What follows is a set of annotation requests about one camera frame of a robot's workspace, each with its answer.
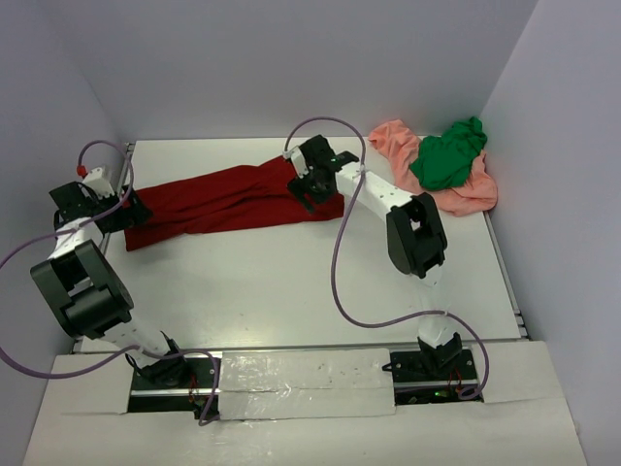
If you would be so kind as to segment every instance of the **crumpled cloth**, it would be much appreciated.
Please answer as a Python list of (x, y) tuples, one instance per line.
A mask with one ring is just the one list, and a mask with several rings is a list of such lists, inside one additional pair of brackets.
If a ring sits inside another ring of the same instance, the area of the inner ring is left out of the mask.
[[(420, 138), (400, 120), (381, 124), (369, 134), (371, 145), (388, 161), (395, 177), (395, 185), (412, 194), (427, 192), (409, 169), (418, 157)], [(485, 150), (473, 161), (473, 168), (466, 182), (459, 187), (428, 191), (438, 208), (454, 216), (488, 211), (498, 201), (496, 182), (485, 172)]]

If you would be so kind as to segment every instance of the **green cloth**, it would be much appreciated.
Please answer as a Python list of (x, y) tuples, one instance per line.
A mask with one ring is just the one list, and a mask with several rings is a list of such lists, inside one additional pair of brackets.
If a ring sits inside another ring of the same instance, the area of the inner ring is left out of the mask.
[(430, 191), (463, 185), (473, 160), (487, 143), (483, 123), (476, 116), (457, 121), (441, 137), (428, 136), (420, 143), (418, 158), (409, 168), (420, 185)]

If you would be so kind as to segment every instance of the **cable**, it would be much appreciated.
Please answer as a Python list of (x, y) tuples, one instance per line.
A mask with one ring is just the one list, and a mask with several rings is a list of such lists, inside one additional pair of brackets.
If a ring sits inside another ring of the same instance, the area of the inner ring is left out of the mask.
[[(362, 145), (362, 152), (360, 153), (360, 164), (364, 166), (365, 158), (367, 155), (367, 145), (365, 144), (364, 137), (362, 136), (360, 131), (358, 131), (351, 124), (347, 123), (346, 121), (343, 121), (342, 119), (334, 118), (332, 116), (327, 116), (327, 117), (326, 116), (315, 116), (313, 118), (308, 118), (302, 121), (295, 128), (293, 128), (293, 130), (287, 137), (287, 140), (284, 143), (285, 150), (289, 150), (289, 143), (291, 142), (291, 139), (293, 138), (295, 133), (298, 131), (298, 129), (300, 129), (302, 126), (312, 121), (334, 121), (336, 123), (343, 124), (344, 126), (351, 129), (354, 132), (354, 134), (357, 136), (357, 138), (360, 140), (360, 144)], [(474, 389), (472, 393), (470, 394), (464, 394), (464, 392), (467, 391), (467, 389), (464, 389), (459, 393), (459, 398), (461, 400), (472, 400), (476, 398), (477, 396), (481, 394), (481, 392), (483, 391), (483, 388), (487, 385), (487, 380), (489, 378), (489, 355), (487, 353), (487, 348), (485, 347), (485, 344), (483, 343), (483, 341), (478, 337), (478, 335), (474, 332), (474, 330), (460, 317), (452, 313), (447, 313), (445, 311), (420, 311), (417, 313), (408, 314), (406, 316), (393, 318), (392, 320), (388, 320), (385, 322), (366, 323), (366, 322), (361, 322), (360, 320), (356, 320), (355, 318), (350, 316), (344, 309), (343, 304), (341, 303), (341, 299), (339, 298), (339, 291), (337, 290), (337, 261), (339, 259), (339, 250), (341, 248), (341, 241), (343, 240), (343, 234), (345, 232), (345, 227), (347, 226), (347, 221), (349, 220), (349, 217), (351, 216), (351, 212), (353, 211), (353, 206), (356, 203), (356, 199), (358, 198), (358, 194), (360, 193), (360, 190), (362, 189), (362, 185), (364, 184), (364, 182), (365, 182), (365, 171), (361, 170), (360, 181), (356, 185), (356, 188), (353, 191), (353, 195), (351, 196), (351, 202), (349, 202), (349, 205), (347, 206), (343, 214), (343, 220), (341, 221), (341, 226), (339, 227), (339, 233), (337, 234), (337, 240), (335, 241), (334, 249), (332, 252), (332, 263), (330, 265), (330, 285), (332, 287), (332, 297), (334, 298), (334, 302), (337, 306), (337, 309), (339, 310), (339, 313), (341, 313), (341, 316), (343, 316), (343, 318), (347, 320), (349, 323), (356, 325), (358, 327), (362, 327), (362, 328), (383, 328), (383, 327), (388, 327), (390, 325), (395, 325), (396, 323), (404, 322), (406, 320), (410, 320), (411, 318), (422, 317), (422, 316), (447, 316), (447, 317), (452, 318), (453, 320), (458, 321), (474, 337), (474, 340), (478, 343), (478, 345), (481, 348), (481, 352), (483, 353), (483, 359), (485, 361), (485, 371), (483, 373), (483, 378), (481, 379), (480, 385), (476, 389)]]
[[(83, 223), (81, 223), (79, 225), (78, 228), (68, 228), (66, 230), (61, 230), (61, 231), (57, 231), (54, 233), (49, 233), (47, 235), (43, 235), (43, 236), (39, 236), (37, 238), (34, 238), (30, 241), (25, 242), (24, 244), (18, 246), (17, 248), (15, 248), (14, 250), (12, 250), (11, 252), (9, 252), (5, 257), (2, 258), (2, 260), (0, 260), (0, 270), (2, 270), (2, 268), (7, 264), (7, 262), (9, 262), (18, 252), (25, 250), (26, 248), (28, 248), (29, 246), (32, 246), (36, 243), (39, 243), (41, 241), (44, 240), (48, 240), (51, 238), (58, 238), (59, 236), (64, 236), (64, 235), (73, 235), (74, 233), (76, 233), (80, 228), (84, 227), (85, 225), (88, 225), (89, 223), (92, 223), (93, 221), (97, 221), (105, 216), (110, 215), (111, 213), (115, 212), (116, 210), (120, 209), (123, 204), (125, 203), (125, 201), (127, 201), (127, 199), (129, 198), (129, 195), (131, 193), (131, 190), (134, 187), (134, 168), (132, 166), (131, 160), (129, 159), (129, 157), (127, 156), (127, 154), (122, 150), (121, 147), (119, 147), (118, 145), (111, 143), (109, 141), (104, 141), (104, 140), (96, 140), (96, 141), (91, 141), (90, 143), (88, 143), (86, 146), (84, 146), (82, 148), (82, 151), (80, 152), (80, 155), (78, 156), (78, 166), (79, 167), (83, 167), (82, 166), (82, 159), (84, 157), (84, 154), (86, 153), (86, 151), (88, 149), (90, 149), (91, 147), (97, 145), (97, 144), (103, 144), (106, 146), (110, 146), (114, 149), (116, 149), (116, 151), (118, 151), (118, 153), (120, 153), (123, 158), (125, 159), (125, 161), (127, 162), (127, 168), (129, 171), (129, 185), (127, 186), (127, 189), (125, 190), (125, 193), (121, 196), (121, 198), (119, 199), (119, 201), (112, 207), (110, 207), (109, 209), (107, 209), (105, 212), (94, 216), (86, 221), (84, 221)], [(117, 359), (119, 356), (122, 356), (123, 354), (127, 353), (128, 351), (131, 350), (141, 350), (141, 347), (138, 345), (130, 345), (128, 347), (125, 347), (123, 349), (120, 349), (117, 352), (112, 353), (110, 356), (108, 356), (107, 358), (99, 361), (96, 364), (93, 364), (92, 366), (88, 366), (85, 367), (84, 369), (80, 369), (78, 371), (73, 371), (73, 372), (65, 372), (65, 373), (61, 373), (61, 374), (53, 374), (53, 373), (48, 373), (48, 372), (39, 372), (39, 371), (35, 371), (33, 369), (30, 369), (28, 367), (25, 367), (21, 364), (19, 364), (17, 361), (15, 361), (14, 359), (12, 359), (3, 349), (2, 347), (0, 347), (0, 359), (7, 364), (9, 367), (15, 369), (16, 371), (20, 372), (21, 374), (28, 376), (28, 377), (33, 377), (35, 379), (44, 379), (44, 380), (63, 380), (63, 379), (72, 379), (73, 377), (79, 377), (79, 376), (83, 376), (84, 374), (88, 374), (90, 372), (96, 371), (97, 369), (105, 366), (106, 364), (114, 361), (115, 359)], [(213, 403), (213, 398), (215, 397), (215, 390), (217, 388), (218, 382), (219, 382), (219, 371), (218, 371), (218, 363), (217, 360), (212, 356), (212, 354), (210, 352), (208, 352), (205, 349), (184, 349), (181, 350), (179, 353), (176, 354), (170, 354), (167, 356), (161, 356), (158, 354), (153, 354), (150, 353), (148, 351), (143, 351), (143, 353), (149, 357), (152, 357), (154, 359), (174, 359), (176, 357), (181, 357), (184, 356), (186, 354), (190, 354), (190, 353), (201, 353), (206, 355), (210, 361), (212, 362), (212, 366), (213, 369), (215, 370), (215, 375), (213, 377), (213, 387), (212, 387), (212, 393), (209, 396), (209, 399), (207, 401), (207, 403), (205, 404), (205, 408), (203, 409), (203, 411), (201, 412), (201, 415), (199, 416), (199, 425), (203, 426), (203, 425), (207, 425), (210, 422), (212, 422), (213, 420), (215, 420), (215, 417), (213, 417), (210, 420), (206, 420), (207, 419), (207, 413), (210, 409), (210, 407), (212, 406)]]
[(129, 172), (129, 185), (127, 186), (127, 189), (125, 189), (125, 192), (123, 193), (123, 195), (121, 196), (121, 198), (118, 200), (116, 204), (114, 204), (112, 207), (107, 209), (105, 212), (102, 212), (101, 214), (97, 214), (96, 216), (92, 216), (88, 220), (82, 222), (80, 224), (80, 228), (88, 225), (89, 223), (92, 223), (93, 221), (100, 220), (105, 216), (109, 216), (113, 212), (116, 212), (118, 209), (123, 207), (123, 204), (125, 204), (125, 201), (129, 199), (129, 195), (131, 194), (131, 191), (134, 188), (134, 167), (132, 165), (132, 161), (129, 159), (129, 155), (127, 155), (125, 150), (123, 150), (119, 145), (115, 143), (111, 143), (110, 141), (105, 141), (103, 139), (96, 139), (95, 141), (91, 141), (86, 146), (84, 146), (82, 150), (80, 151), (80, 155), (78, 155), (78, 167), (83, 167), (82, 160), (84, 159), (84, 154), (86, 153), (86, 151), (97, 144), (103, 144), (105, 146), (110, 146), (111, 148), (115, 149), (118, 153), (120, 153), (120, 155), (125, 159), (125, 162), (127, 163), (127, 170)]

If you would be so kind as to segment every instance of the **red wire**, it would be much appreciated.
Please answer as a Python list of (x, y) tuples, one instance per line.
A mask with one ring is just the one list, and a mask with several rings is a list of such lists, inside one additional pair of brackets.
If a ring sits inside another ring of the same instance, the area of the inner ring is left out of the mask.
[(457, 373), (457, 377), (459, 378), (459, 383), (457, 384), (457, 388), (459, 389), (459, 391), (461, 391), (461, 389), (462, 389), (462, 382), (464, 380), (462, 379), (462, 375), (459, 373), (459, 369), (455, 368), (455, 373)]

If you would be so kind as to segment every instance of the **fabric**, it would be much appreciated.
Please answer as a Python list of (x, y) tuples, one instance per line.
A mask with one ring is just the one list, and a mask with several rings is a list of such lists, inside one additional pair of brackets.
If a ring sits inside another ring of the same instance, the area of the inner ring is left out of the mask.
[(422, 187), (437, 191), (463, 185), (474, 159), (485, 147), (487, 136), (476, 117), (457, 121), (444, 133), (423, 139), (418, 157), (409, 166)]
[[(397, 187), (412, 194), (425, 192), (409, 169), (409, 165), (418, 157), (420, 139), (401, 120), (395, 119), (378, 126), (369, 135), (369, 142), (390, 162)], [(432, 191), (430, 194), (439, 209), (454, 216), (466, 216), (493, 208), (498, 200), (498, 189), (494, 180), (485, 173), (485, 150), (474, 159), (471, 173), (462, 186)]]
[(287, 190), (293, 166), (277, 157), (260, 166), (241, 165), (189, 180), (138, 190), (153, 217), (125, 230), (127, 250), (137, 250), (183, 233), (213, 233), (343, 216), (335, 196), (309, 214)]

